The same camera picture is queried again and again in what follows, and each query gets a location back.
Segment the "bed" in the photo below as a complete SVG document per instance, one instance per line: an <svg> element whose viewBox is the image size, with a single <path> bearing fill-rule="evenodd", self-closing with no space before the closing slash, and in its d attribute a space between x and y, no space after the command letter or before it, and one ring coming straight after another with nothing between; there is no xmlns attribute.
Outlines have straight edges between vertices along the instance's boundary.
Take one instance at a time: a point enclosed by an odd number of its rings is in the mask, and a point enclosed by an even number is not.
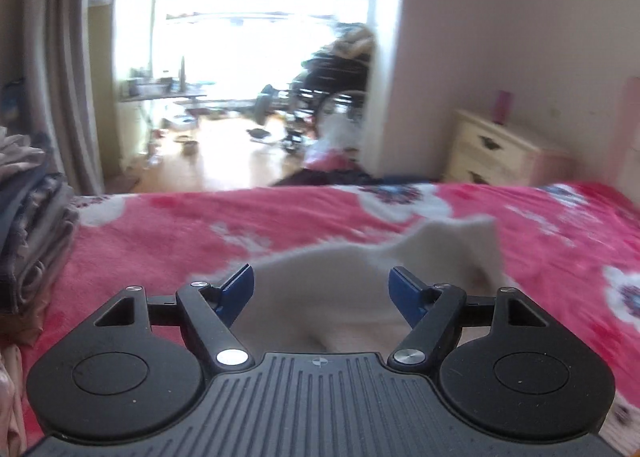
<svg viewBox="0 0 640 457"><path fill-rule="evenodd" d="M378 244L420 221L495 217L504 271L612 368L616 402L603 436L640 448L640 214L596 183L254 188L78 198L76 245L52 291L25 371L127 285L171 294L243 262L303 246ZM30 445L42 435L26 399Z"/></svg>

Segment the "plastic bag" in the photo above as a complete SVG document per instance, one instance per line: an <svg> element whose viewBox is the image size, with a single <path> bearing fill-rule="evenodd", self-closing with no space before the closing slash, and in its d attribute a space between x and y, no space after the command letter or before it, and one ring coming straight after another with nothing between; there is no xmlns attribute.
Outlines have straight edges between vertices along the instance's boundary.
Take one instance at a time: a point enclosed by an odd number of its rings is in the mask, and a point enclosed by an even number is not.
<svg viewBox="0 0 640 457"><path fill-rule="evenodd" d="M309 170L349 170L357 165L346 150L357 150L360 130L344 114L325 116L320 122L320 139L306 149L303 167Z"/></svg>

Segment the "pile of clothes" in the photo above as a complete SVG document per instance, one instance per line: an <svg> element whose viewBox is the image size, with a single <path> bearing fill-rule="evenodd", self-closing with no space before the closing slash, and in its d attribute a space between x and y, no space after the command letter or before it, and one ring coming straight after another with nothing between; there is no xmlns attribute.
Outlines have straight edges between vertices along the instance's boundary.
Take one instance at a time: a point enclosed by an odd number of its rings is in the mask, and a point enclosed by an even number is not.
<svg viewBox="0 0 640 457"><path fill-rule="evenodd" d="M0 335L30 345L79 219L73 190L49 172L50 160L46 136L31 145L0 127Z"/></svg>

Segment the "dresser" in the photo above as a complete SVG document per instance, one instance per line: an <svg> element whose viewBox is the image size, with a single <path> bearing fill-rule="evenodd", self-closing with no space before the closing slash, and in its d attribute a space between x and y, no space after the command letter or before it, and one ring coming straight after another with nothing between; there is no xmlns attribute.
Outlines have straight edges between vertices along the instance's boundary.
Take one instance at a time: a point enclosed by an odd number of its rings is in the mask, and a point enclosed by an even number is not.
<svg viewBox="0 0 640 457"><path fill-rule="evenodd" d="M564 149L517 126L501 126L466 110L458 126L444 182L541 186L571 179L575 161Z"/></svg>

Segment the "wooden floor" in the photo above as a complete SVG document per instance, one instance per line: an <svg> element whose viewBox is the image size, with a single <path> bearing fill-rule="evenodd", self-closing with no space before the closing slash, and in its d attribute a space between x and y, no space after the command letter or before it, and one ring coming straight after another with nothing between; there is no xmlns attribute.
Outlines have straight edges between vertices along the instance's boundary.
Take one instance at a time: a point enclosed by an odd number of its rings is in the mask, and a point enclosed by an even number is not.
<svg viewBox="0 0 640 457"><path fill-rule="evenodd" d="M194 133L198 153L182 154L174 132L162 140L162 161L145 169L133 193L200 192L269 186L300 169L301 159L279 145L252 142L246 133L255 123L242 117L200 120ZM283 134L282 122L272 119L267 129Z"/></svg>

